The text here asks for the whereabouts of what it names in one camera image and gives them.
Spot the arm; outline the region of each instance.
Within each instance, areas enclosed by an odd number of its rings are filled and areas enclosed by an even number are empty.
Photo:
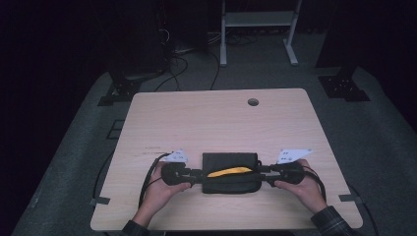
[[[191,188],[190,183],[181,183],[175,186],[166,185],[160,179],[160,170],[164,162],[159,162],[149,180],[149,186],[145,194],[144,202],[126,226],[123,228],[121,236],[146,236],[147,230],[153,216],[169,202],[177,193]]]
[[[298,162],[303,166],[310,167],[305,159],[300,159]],[[318,184],[309,176],[306,176],[298,185],[292,185],[282,181],[275,181],[274,185],[279,189],[284,189],[294,194],[314,214],[312,221],[322,235],[360,235],[353,231],[333,206],[327,205],[322,197]]]

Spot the white metal stand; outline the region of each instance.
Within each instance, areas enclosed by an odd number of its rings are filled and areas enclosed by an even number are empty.
[[[226,0],[221,6],[221,44],[220,44],[220,66],[227,65],[226,56],[226,28],[227,27],[279,27],[290,26],[288,38],[283,39],[285,50],[292,66],[298,65],[298,60],[292,49],[291,43],[297,26],[298,15],[302,0],[297,0],[294,11],[285,12],[241,12],[227,13]]]

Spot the sleeve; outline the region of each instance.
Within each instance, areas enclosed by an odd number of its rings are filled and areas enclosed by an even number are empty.
[[[120,236],[149,236],[149,230],[136,222],[129,220]]]
[[[323,236],[360,236],[340,216],[333,206],[328,206],[311,218]]]

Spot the hand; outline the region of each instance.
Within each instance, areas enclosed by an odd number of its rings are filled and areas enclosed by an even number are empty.
[[[165,182],[160,179],[160,170],[164,164],[166,163],[160,161],[156,165],[153,174],[150,176],[150,185],[145,193],[144,201],[132,219],[143,227],[148,227],[153,216],[160,209],[165,207],[172,196],[191,188],[190,183],[181,183],[175,186],[168,186],[165,184]]]
[[[310,167],[309,163],[305,159],[299,159],[298,162],[302,166]],[[279,189],[287,190],[297,196],[298,200],[300,200],[300,202],[312,213],[317,213],[328,206],[322,197],[319,185],[309,176],[304,177],[304,180],[298,185],[278,180],[273,182],[273,184]]]

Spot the yellow object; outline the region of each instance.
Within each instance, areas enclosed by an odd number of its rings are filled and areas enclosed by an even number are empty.
[[[246,172],[251,172],[251,171],[252,170],[247,167],[234,167],[234,168],[212,172],[211,174],[208,175],[208,177],[218,177],[218,176],[226,175],[226,174],[239,174],[239,173],[246,173]]]

